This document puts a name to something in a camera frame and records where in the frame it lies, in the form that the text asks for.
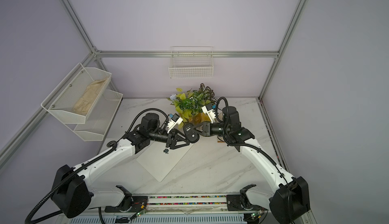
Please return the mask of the white laptop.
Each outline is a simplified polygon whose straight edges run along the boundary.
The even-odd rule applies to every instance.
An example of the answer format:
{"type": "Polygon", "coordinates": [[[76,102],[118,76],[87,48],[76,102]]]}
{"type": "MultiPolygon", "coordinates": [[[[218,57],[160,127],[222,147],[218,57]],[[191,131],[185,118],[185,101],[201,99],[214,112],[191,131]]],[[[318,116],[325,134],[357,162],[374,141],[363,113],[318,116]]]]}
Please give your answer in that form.
{"type": "Polygon", "coordinates": [[[165,146],[165,144],[155,141],[137,158],[137,162],[158,182],[163,181],[192,148],[193,144],[176,150],[169,149],[168,154],[163,152],[164,149],[167,149],[165,146]]]}

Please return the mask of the black wireless mouse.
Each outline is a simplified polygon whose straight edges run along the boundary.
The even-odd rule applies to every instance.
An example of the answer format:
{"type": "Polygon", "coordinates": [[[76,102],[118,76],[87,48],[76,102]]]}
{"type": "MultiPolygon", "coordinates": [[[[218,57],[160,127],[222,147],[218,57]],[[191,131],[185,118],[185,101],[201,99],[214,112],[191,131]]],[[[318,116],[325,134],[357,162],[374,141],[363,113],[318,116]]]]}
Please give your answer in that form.
{"type": "Polygon", "coordinates": [[[191,144],[195,144],[200,140],[199,134],[194,130],[192,123],[187,123],[183,127],[183,133],[186,141],[191,144]]]}

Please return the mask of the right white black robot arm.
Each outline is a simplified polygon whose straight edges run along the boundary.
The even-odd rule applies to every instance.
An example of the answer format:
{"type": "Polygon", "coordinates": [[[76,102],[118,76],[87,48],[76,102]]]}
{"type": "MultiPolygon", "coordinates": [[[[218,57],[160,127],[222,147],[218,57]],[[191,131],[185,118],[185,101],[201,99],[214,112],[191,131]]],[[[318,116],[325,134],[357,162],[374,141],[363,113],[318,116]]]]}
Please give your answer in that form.
{"type": "Polygon", "coordinates": [[[245,156],[262,174],[271,191],[263,192],[257,185],[240,189],[239,200],[234,203],[228,196],[228,206],[235,209],[269,210],[280,224],[292,224],[311,210],[309,185],[303,177],[294,177],[281,167],[258,143],[254,134],[242,126],[239,112],[234,106],[205,105],[203,112],[209,121],[197,125],[188,123],[184,133],[190,139],[219,136],[229,147],[245,156]]]}

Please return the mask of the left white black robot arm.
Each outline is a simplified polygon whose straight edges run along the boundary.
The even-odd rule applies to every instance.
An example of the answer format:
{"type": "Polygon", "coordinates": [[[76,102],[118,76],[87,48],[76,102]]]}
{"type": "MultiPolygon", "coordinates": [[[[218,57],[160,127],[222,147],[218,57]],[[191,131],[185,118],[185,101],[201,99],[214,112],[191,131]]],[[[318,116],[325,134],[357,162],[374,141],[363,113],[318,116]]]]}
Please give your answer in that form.
{"type": "Polygon", "coordinates": [[[118,140],[107,143],[107,150],[75,167],[64,165],[56,172],[51,191],[32,209],[26,224],[37,224],[64,214],[74,218],[87,209],[104,206],[120,207],[127,211],[133,204],[132,194],[122,185],[110,191],[98,190],[96,181],[108,170],[150,145],[151,141],[164,143],[168,150],[176,150],[196,143],[200,137],[192,132],[191,124],[183,130],[176,125],[183,121],[178,114],[168,116],[157,108],[147,108],[137,116],[141,123],[131,123],[118,140]]]}

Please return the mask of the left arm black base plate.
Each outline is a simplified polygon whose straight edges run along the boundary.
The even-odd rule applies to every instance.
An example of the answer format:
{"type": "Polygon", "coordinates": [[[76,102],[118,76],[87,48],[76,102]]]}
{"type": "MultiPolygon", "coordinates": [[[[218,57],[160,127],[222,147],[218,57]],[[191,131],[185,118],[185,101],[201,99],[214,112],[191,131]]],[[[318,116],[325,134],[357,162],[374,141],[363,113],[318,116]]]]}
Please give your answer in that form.
{"type": "Polygon", "coordinates": [[[143,209],[146,209],[148,203],[148,196],[132,196],[132,198],[125,197],[124,200],[119,204],[119,206],[112,207],[107,206],[104,209],[105,213],[136,213],[140,212],[143,209]]]}

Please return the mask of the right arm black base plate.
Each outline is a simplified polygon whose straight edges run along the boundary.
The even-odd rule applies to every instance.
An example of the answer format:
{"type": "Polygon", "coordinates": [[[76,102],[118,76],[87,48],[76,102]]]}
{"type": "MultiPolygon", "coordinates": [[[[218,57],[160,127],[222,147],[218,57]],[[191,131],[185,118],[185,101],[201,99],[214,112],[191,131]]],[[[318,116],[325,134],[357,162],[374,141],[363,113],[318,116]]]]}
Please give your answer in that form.
{"type": "Polygon", "coordinates": [[[227,195],[228,211],[263,211],[265,208],[251,204],[246,197],[240,195],[227,195]]]}

